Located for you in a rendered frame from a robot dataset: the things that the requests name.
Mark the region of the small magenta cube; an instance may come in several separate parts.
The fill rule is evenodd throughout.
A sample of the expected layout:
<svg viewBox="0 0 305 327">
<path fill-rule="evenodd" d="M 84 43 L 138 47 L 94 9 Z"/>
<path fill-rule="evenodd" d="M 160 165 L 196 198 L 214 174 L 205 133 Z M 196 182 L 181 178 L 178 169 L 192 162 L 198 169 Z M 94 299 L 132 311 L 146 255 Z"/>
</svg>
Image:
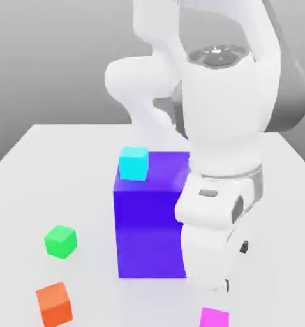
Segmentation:
<svg viewBox="0 0 305 327">
<path fill-rule="evenodd" d="M 229 313 L 212 308 L 202 308 L 199 327 L 229 327 Z"/>
</svg>

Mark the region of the small cyan cube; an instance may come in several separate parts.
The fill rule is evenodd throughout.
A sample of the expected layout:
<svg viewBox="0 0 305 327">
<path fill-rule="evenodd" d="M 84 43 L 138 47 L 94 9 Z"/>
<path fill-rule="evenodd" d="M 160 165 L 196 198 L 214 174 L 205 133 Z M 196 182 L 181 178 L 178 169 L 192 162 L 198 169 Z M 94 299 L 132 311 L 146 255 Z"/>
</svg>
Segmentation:
<svg viewBox="0 0 305 327">
<path fill-rule="evenodd" d="M 126 146 L 119 157 L 119 175 L 123 180 L 145 181 L 149 168 L 146 147 Z"/>
</svg>

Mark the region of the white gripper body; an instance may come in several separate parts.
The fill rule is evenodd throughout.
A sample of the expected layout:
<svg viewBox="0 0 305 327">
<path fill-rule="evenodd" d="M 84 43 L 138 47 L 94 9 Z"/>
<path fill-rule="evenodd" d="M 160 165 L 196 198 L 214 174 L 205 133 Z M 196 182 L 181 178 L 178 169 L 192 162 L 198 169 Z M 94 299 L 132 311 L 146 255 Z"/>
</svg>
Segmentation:
<svg viewBox="0 0 305 327">
<path fill-rule="evenodd" d="M 242 227 L 216 231 L 184 224 L 181 250 L 186 278 L 211 291 L 229 291 L 228 275 L 242 247 Z"/>
</svg>

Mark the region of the small orange cube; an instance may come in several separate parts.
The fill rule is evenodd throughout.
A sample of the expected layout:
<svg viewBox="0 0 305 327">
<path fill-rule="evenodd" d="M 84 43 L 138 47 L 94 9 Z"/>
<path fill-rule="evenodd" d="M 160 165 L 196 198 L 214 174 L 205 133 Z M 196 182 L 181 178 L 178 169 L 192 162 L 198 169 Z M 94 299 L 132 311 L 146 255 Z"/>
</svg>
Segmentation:
<svg viewBox="0 0 305 327">
<path fill-rule="evenodd" d="M 73 320 L 70 298 L 64 282 L 36 291 L 44 327 L 57 327 Z"/>
</svg>

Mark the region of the small green cube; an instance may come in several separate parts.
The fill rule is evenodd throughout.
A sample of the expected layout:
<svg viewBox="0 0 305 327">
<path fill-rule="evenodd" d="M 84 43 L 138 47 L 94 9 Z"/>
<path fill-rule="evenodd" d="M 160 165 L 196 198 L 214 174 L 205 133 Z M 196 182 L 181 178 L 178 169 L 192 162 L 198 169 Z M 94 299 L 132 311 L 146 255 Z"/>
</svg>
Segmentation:
<svg viewBox="0 0 305 327">
<path fill-rule="evenodd" d="M 57 225 L 44 237 L 48 255 L 66 259 L 77 247 L 76 231 L 72 228 Z"/>
</svg>

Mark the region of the large purple box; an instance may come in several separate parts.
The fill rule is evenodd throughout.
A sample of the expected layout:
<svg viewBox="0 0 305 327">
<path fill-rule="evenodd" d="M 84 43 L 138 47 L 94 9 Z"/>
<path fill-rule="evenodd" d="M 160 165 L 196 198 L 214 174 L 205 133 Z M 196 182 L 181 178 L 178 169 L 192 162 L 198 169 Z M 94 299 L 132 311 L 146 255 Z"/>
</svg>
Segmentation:
<svg viewBox="0 0 305 327">
<path fill-rule="evenodd" d="M 187 152 L 152 151 L 145 181 L 115 177 L 119 278 L 185 278 L 182 223 L 174 210 L 190 171 L 188 160 Z"/>
</svg>

